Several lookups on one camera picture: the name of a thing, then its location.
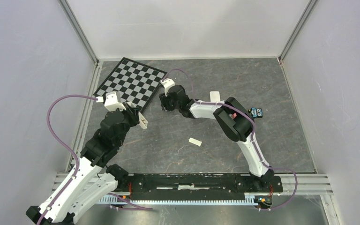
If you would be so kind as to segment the white slim remote control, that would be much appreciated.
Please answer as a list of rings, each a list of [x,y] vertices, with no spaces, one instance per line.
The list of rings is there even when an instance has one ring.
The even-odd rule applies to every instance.
[[[221,101],[220,92],[219,91],[211,91],[210,92],[210,101],[211,102],[220,102]]]

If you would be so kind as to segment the white slim battery cover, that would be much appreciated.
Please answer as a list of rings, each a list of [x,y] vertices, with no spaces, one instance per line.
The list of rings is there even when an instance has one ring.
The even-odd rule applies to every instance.
[[[189,138],[189,140],[188,140],[191,144],[194,144],[194,145],[196,145],[196,146],[201,146],[202,145],[202,142],[201,141],[199,141],[199,140],[197,140],[197,139],[194,139],[194,138]]]

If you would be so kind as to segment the white remote with dark buttons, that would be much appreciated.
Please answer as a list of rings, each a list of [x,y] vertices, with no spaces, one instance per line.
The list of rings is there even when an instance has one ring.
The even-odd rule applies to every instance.
[[[146,120],[146,118],[143,116],[143,114],[141,112],[138,112],[138,118],[139,118],[139,126],[142,129],[147,129],[148,121]]]

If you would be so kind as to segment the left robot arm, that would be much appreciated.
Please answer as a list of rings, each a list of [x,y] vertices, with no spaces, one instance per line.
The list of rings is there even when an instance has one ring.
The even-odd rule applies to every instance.
[[[123,145],[127,132],[143,119],[140,108],[128,102],[124,109],[110,110],[100,128],[86,142],[79,165],[59,188],[26,215],[37,225],[74,225],[82,215],[109,192],[128,187],[128,172],[108,162]]]

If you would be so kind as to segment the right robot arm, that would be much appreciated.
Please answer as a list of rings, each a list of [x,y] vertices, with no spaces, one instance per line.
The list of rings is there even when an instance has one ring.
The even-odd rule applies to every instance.
[[[160,94],[159,98],[164,110],[178,110],[183,117],[191,119],[215,120],[225,136],[240,147],[253,177],[253,188],[264,191],[271,185],[274,170],[264,158],[257,143],[254,119],[235,98],[206,102],[189,98],[181,85],[164,84],[163,87],[164,93]]]

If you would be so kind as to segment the black white chessboard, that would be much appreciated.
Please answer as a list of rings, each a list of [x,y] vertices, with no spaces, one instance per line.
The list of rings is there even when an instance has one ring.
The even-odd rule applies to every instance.
[[[119,92],[122,102],[130,101],[143,112],[162,87],[160,81],[166,74],[166,71],[124,57],[96,89],[93,96],[102,97],[116,91]]]

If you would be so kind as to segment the blue owl figurine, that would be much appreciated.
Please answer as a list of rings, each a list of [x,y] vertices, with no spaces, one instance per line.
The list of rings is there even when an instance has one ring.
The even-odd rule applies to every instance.
[[[263,110],[262,108],[250,108],[248,112],[251,114],[253,118],[262,118],[263,117]]]

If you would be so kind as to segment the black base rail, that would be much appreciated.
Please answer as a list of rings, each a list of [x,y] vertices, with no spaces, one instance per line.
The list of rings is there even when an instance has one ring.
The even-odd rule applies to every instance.
[[[243,200],[244,194],[283,192],[279,176],[264,182],[242,173],[134,173],[119,181],[116,192],[132,200]]]

